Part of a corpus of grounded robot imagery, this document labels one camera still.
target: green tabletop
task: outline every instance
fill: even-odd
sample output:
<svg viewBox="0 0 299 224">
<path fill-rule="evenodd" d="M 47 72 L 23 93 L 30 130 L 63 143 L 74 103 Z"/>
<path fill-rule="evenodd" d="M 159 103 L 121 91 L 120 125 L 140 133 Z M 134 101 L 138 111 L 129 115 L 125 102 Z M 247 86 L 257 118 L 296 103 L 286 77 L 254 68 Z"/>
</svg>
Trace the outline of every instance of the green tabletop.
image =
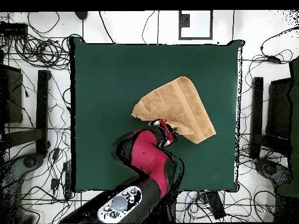
<svg viewBox="0 0 299 224">
<path fill-rule="evenodd" d="M 131 116 L 140 98 L 179 76 L 194 83 L 217 133 L 197 145 L 179 136 L 169 147 L 185 163 L 180 190 L 236 189 L 238 49 L 242 41 L 138 45 L 84 44 L 75 38 L 74 44 L 76 191 L 110 190 L 135 175 L 113 160 L 111 145 L 126 132 L 147 125 Z"/>
</svg>

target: button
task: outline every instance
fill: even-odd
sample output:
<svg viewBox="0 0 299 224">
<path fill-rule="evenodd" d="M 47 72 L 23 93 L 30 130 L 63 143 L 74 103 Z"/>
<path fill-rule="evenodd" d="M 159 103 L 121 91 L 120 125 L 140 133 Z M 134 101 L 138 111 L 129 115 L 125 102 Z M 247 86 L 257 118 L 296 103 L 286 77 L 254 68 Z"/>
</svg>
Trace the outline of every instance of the button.
<svg viewBox="0 0 299 224">
<path fill-rule="evenodd" d="M 137 194 L 137 190 L 136 190 L 136 189 L 132 189 L 132 190 L 131 190 L 131 193 L 132 193 L 133 195 L 136 195 L 136 194 Z"/>
<path fill-rule="evenodd" d="M 106 211 L 106 212 L 111 211 L 111 207 L 110 206 L 105 206 L 104 211 Z"/>
<path fill-rule="evenodd" d="M 112 199 L 112 207 L 117 211 L 124 211 L 128 207 L 128 201 L 125 197 L 116 196 Z"/>
<path fill-rule="evenodd" d="M 110 213 L 110 217 L 111 217 L 111 218 L 117 218 L 117 213 L 116 213 L 115 211 L 112 211 L 112 212 Z"/>
</svg>

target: folded towel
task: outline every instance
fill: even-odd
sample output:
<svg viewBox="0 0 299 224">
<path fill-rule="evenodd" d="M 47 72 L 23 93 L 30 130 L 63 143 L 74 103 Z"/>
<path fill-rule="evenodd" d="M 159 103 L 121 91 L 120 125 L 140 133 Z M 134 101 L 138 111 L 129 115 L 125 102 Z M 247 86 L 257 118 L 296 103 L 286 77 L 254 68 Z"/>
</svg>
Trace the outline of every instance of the folded towel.
<svg viewBox="0 0 299 224">
<path fill-rule="evenodd" d="M 216 134 L 194 84 L 184 76 L 142 97 L 131 115 L 143 121 L 161 118 L 195 144 Z"/>
</svg>

